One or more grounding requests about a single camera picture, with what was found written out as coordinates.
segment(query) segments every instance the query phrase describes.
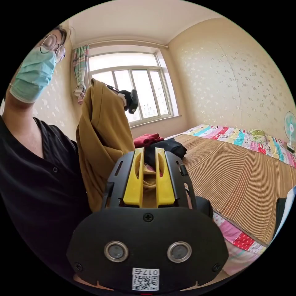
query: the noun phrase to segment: window frame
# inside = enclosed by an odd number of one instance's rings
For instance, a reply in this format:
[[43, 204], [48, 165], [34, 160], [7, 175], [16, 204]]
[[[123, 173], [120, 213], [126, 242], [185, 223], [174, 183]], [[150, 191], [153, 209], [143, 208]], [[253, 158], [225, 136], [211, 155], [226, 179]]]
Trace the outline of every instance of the window frame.
[[[157, 63], [157, 66], [117, 66], [117, 67], [109, 67], [109, 68], [103, 68], [103, 69], [89, 71], [89, 59], [91, 57], [102, 56], [102, 55], [107, 55], [107, 54], [115, 54], [115, 53], [150, 54], [150, 55], [154, 56], [154, 58], [156, 60], [156, 63]], [[130, 127], [135, 127], [135, 126], [139, 126], [139, 125], [142, 125], [142, 124], [145, 124], [145, 123], [150, 123], [150, 122], [154, 122], [154, 121], [157, 121], [157, 120], [160, 120], [160, 119], [170, 118], [170, 117], [174, 116], [172, 103], [171, 103], [171, 98], [170, 98], [168, 86], [167, 86], [167, 83], [166, 83], [165, 75], [164, 75], [162, 67], [160, 66], [159, 59], [158, 59], [158, 56], [157, 56], [156, 53], [142, 52], [142, 51], [115, 51], [115, 52], [105, 52], [105, 53], [101, 53], [101, 54], [90, 55], [88, 60], [87, 60], [87, 68], [86, 68], [86, 72], [87, 72], [86, 78], [87, 79], [85, 81], [86, 87], [87, 88], [89, 87], [90, 80], [92, 79], [93, 75], [98, 74], [98, 73], [103, 73], [103, 72], [111, 72], [112, 76], [113, 76], [114, 83], [115, 83], [115, 87], [118, 89], [117, 81], [116, 81], [116, 77], [115, 77], [114, 72], [115, 71], [123, 71], [123, 70], [129, 71], [130, 80], [131, 80], [131, 83], [132, 83], [134, 89], [136, 89], [136, 87], [135, 87], [135, 82], [134, 82], [134, 79], [133, 79], [132, 71], [137, 71], [137, 70], [138, 71], [139, 70], [147, 71], [149, 82], [150, 82], [152, 93], [153, 93], [153, 97], [154, 97], [154, 101], [155, 101], [156, 110], [157, 110], [157, 113], [158, 113], [158, 115], [156, 115], [156, 116], [143, 118], [141, 106], [140, 106], [140, 103], [139, 103], [138, 109], [139, 109], [139, 113], [140, 113], [140, 116], [141, 116], [142, 119], [129, 122]], [[161, 82], [162, 89], [163, 89], [163, 94], [164, 94], [164, 97], [165, 97], [165, 100], [166, 100], [168, 114], [165, 114], [165, 115], [160, 114], [159, 105], [158, 105], [158, 101], [157, 101], [153, 81], [152, 81], [152, 78], [151, 78], [151, 75], [150, 75], [150, 71], [155, 71], [155, 72], [159, 73], [160, 82]]]

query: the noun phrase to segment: label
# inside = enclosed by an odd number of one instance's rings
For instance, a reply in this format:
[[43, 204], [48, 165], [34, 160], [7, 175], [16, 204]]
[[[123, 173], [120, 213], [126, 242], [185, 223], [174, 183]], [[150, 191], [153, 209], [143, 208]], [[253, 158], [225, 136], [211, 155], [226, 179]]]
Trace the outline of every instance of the label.
[[133, 268], [133, 291], [159, 291], [159, 269]]

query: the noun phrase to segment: person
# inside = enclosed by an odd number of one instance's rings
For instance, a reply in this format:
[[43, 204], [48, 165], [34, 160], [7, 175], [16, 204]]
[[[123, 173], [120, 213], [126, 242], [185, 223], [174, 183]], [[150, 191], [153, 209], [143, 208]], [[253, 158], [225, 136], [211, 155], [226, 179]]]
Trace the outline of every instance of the person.
[[47, 34], [24, 59], [6, 91], [0, 116], [0, 196], [37, 257], [61, 277], [85, 287], [66, 257], [73, 231], [92, 213], [77, 144], [58, 127], [33, 117], [34, 103], [66, 55], [66, 39], [61, 26]]

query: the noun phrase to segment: window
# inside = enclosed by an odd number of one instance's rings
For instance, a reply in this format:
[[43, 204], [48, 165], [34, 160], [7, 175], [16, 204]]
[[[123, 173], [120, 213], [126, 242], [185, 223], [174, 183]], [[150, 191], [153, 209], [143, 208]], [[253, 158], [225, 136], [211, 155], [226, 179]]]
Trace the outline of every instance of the window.
[[119, 90], [137, 90], [139, 107], [134, 114], [126, 112], [131, 126], [172, 116], [162, 68], [153, 53], [118, 52], [91, 56], [88, 78]]

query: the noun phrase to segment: surgical mask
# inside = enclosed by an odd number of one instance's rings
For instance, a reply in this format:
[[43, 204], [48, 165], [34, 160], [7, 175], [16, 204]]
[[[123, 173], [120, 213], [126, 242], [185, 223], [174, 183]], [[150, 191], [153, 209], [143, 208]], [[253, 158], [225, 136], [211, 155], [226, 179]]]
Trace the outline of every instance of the surgical mask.
[[24, 59], [10, 93], [23, 103], [34, 103], [51, 81], [56, 66], [55, 52], [41, 53], [36, 47]]

